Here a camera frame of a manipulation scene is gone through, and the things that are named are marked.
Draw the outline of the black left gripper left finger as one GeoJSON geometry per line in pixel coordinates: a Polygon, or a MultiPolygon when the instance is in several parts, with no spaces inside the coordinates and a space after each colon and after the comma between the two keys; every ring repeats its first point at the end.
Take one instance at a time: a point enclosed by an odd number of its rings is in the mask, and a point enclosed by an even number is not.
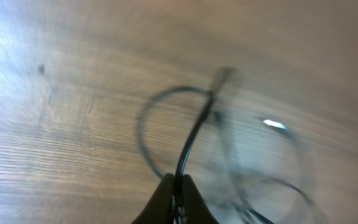
{"type": "Polygon", "coordinates": [[[172,224],[173,174],[165,174],[144,209],[132,224],[172,224]]]}

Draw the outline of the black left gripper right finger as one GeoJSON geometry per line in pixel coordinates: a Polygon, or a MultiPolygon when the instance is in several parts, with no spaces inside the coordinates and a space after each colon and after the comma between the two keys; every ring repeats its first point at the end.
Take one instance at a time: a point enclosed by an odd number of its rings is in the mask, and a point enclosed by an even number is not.
{"type": "Polygon", "coordinates": [[[183,207],[187,224],[219,224],[206,206],[190,175],[182,178],[183,207]]]}

